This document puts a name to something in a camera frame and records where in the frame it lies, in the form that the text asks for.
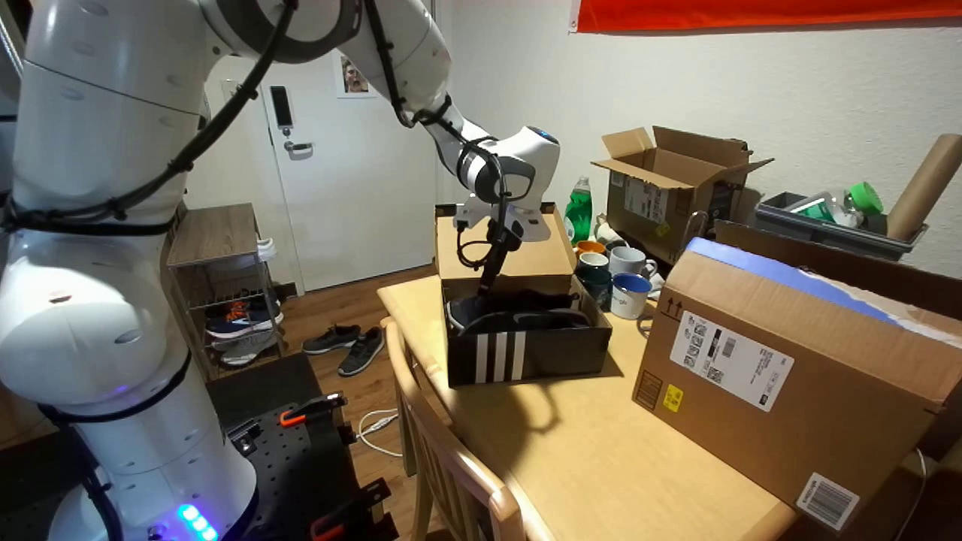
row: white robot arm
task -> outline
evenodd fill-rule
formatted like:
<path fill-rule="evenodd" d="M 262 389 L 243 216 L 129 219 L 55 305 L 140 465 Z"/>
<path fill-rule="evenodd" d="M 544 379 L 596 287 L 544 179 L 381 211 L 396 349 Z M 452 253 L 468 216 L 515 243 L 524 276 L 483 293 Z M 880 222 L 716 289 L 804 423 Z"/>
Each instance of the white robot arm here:
<path fill-rule="evenodd" d="M 217 3 L 220 35 L 235 51 L 252 51 L 271 33 L 276 18 L 276 0 L 209 0 Z M 290 40 L 278 51 L 282 59 L 303 59 L 317 55 L 325 45 L 351 57 L 364 80 L 394 105 L 403 128 L 424 128 L 441 167 L 473 194 L 459 204 L 459 230 L 490 216 L 490 253 L 482 263 L 459 263 L 483 269 L 482 280 L 494 284 L 502 270 L 506 253 L 518 249 L 520 242 L 544 242 L 540 200 L 553 179 L 558 145 L 540 130 L 524 128 L 511 139 L 494 139 L 482 128 L 468 124 L 449 97 L 449 45 L 433 25 L 430 12 L 418 0 L 358 0 L 339 3 L 339 12 L 307 15 L 303 21 L 337 21 L 321 28 L 293 28 Z"/>
<path fill-rule="evenodd" d="M 539 237 L 558 147 L 539 130 L 495 141 L 444 95 L 449 49 L 418 0 L 35 0 L 15 179 L 2 201 L 0 382 L 88 455 L 50 538 L 221 538 L 254 473 L 221 437 L 166 305 L 160 256 L 183 172 L 217 141 L 267 59 L 343 49 L 424 128 L 494 216 L 483 280 Z M 262 55 L 209 124 L 201 87 L 221 55 Z"/>

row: wooden chair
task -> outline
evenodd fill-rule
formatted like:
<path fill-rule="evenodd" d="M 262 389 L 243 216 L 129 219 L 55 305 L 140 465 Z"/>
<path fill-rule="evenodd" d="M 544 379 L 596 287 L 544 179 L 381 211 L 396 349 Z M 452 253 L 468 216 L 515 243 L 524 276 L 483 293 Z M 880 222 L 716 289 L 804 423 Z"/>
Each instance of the wooden chair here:
<path fill-rule="evenodd" d="M 456 541 L 520 541 L 520 508 L 506 486 L 430 410 L 396 323 L 385 320 L 387 355 L 396 382 L 407 461 L 418 476 L 416 541 L 424 541 L 430 511 Z"/>

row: black cable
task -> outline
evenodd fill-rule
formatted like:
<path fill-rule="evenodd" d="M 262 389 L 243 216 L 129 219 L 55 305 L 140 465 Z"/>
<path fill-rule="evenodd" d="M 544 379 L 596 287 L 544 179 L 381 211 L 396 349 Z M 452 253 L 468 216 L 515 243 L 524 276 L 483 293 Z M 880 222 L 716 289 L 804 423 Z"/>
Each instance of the black cable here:
<path fill-rule="evenodd" d="M 115 508 L 115 503 L 108 499 L 108 484 L 103 484 L 97 479 L 97 456 L 93 451 L 83 444 L 83 438 L 78 437 L 78 431 L 71 431 L 68 423 L 64 423 L 64 417 L 58 415 L 58 410 L 50 407 L 40 407 L 40 411 L 55 423 L 59 426 L 59 432 L 65 437 L 78 465 L 80 465 L 80 486 L 88 490 L 104 533 L 108 533 L 108 541 L 124 541 L 124 527 L 120 527 L 120 513 Z"/>
<path fill-rule="evenodd" d="M 364 0 L 364 8 L 366 8 L 374 45 L 375 45 L 379 59 L 381 59 L 391 108 L 396 116 L 396 124 L 412 130 L 416 124 L 403 116 L 403 104 L 407 101 L 396 91 L 396 74 L 394 74 L 394 62 L 391 62 L 391 49 L 394 45 L 387 43 L 387 33 L 385 33 L 385 25 L 381 25 L 381 12 L 379 12 L 379 6 L 374 0 Z"/>
<path fill-rule="evenodd" d="M 452 137 L 456 137 L 454 128 L 444 124 L 449 108 L 452 108 L 452 97 L 444 95 L 444 104 L 438 105 L 438 112 L 416 112 L 412 124 L 421 124 L 421 128 L 441 124 Z"/>
<path fill-rule="evenodd" d="M 187 379 L 187 369 L 189 369 L 189 352 L 183 355 L 183 363 L 176 366 L 176 373 L 157 391 L 151 393 L 146 399 L 129 407 L 129 410 L 120 410 L 120 411 L 104 411 L 104 415 L 68 415 L 68 411 L 59 411 L 59 410 L 44 410 L 44 415 L 58 423 L 111 423 L 111 422 L 120 422 L 120 417 L 132 417 L 132 415 L 140 415 L 146 410 L 154 410 L 160 399 L 166 399 L 167 393 L 174 393 L 183 379 Z"/>
<path fill-rule="evenodd" d="M 467 265 L 467 269 L 473 269 L 473 270 L 477 270 L 487 256 L 483 256 L 483 259 L 468 259 L 463 249 L 467 249 L 467 248 L 487 243 L 487 242 L 468 242 L 468 243 L 463 243 L 463 242 L 459 242 L 459 237 L 463 237 L 463 230 L 467 230 L 467 225 L 456 225 L 456 242 L 454 242 L 454 243 L 456 243 L 456 263 Z"/>
<path fill-rule="evenodd" d="M 83 236 L 144 236 L 139 230 L 160 230 L 167 231 L 163 225 L 97 225 L 100 219 L 127 219 L 127 211 L 140 204 L 144 200 L 151 200 L 157 190 L 163 190 L 170 179 L 183 174 L 191 170 L 191 164 L 206 154 L 220 137 L 237 122 L 239 108 L 254 97 L 254 87 L 262 84 L 262 80 L 267 74 L 278 40 L 286 35 L 290 15 L 296 8 L 296 0 L 286 0 L 278 21 L 271 33 L 267 49 L 262 51 L 262 57 L 254 59 L 254 66 L 249 70 L 249 74 L 243 80 L 243 84 L 237 87 L 237 95 L 217 112 L 217 118 L 191 139 L 183 145 L 183 152 L 167 164 L 167 170 L 146 181 L 144 187 L 116 197 L 111 201 L 103 204 L 90 204 L 90 208 L 75 208 L 75 211 L 22 211 L 12 200 L 5 200 L 2 208 L 2 230 L 40 230 L 40 231 L 83 231 Z"/>
<path fill-rule="evenodd" d="M 502 170 L 495 170 L 499 174 L 499 216 L 495 222 L 487 225 L 487 242 L 490 242 L 490 249 L 483 256 L 483 270 L 482 270 L 482 287 L 494 287 L 494 280 L 502 275 L 506 269 L 506 259 L 507 253 L 515 253 L 520 248 L 520 237 L 518 231 L 511 231 L 506 222 L 507 222 L 507 187 L 506 187 L 506 174 Z"/>
<path fill-rule="evenodd" d="M 463 141 L 463 139 L 459 139 L 463 147 L 459 147 L 456 164 L 454 164 L 454 179 L 456 179 L 456 181 L 463 181 L 463 179 L 468 174 L 467 170 L 473 167 L 473 164 L 468 164 L 473 157 L 482 157 L 482 161 L 487 164 L 490 154 L 482 147 L 482 145 L 487 145 L 487 141 L 495 141 L 495 139 L 494 139 L 494 137 L 473 139 L 473 141 Z"/>

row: desk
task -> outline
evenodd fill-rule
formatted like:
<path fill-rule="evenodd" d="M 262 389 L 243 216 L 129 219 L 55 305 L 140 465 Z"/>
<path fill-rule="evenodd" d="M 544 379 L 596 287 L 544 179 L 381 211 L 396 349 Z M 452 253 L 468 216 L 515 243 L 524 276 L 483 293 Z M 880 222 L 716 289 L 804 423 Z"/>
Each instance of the desk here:
<path fill-rule="evenodd" d="M 436 276 L 379 293 L 463 443 L 518 493 L 531 538 L 775 538 L 793 511 L 638 402 L 643 338 L 609 320 L 616 377 L 449 389 Z"/>

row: green bottle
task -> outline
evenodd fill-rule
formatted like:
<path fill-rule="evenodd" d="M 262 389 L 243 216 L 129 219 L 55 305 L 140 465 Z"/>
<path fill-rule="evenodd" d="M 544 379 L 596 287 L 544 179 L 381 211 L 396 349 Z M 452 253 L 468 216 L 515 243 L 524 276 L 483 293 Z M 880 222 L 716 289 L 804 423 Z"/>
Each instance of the green bottle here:
<path fill-rule="evenodd" d="M 596 211 L 592 211 L 592 184 L 587 179 L 577 179 L 570 200 L 568 200 L 568 208 L 566 208 L 566 216 L 568 216 L 568 242 L 570 243 L 592 237 Z"/>

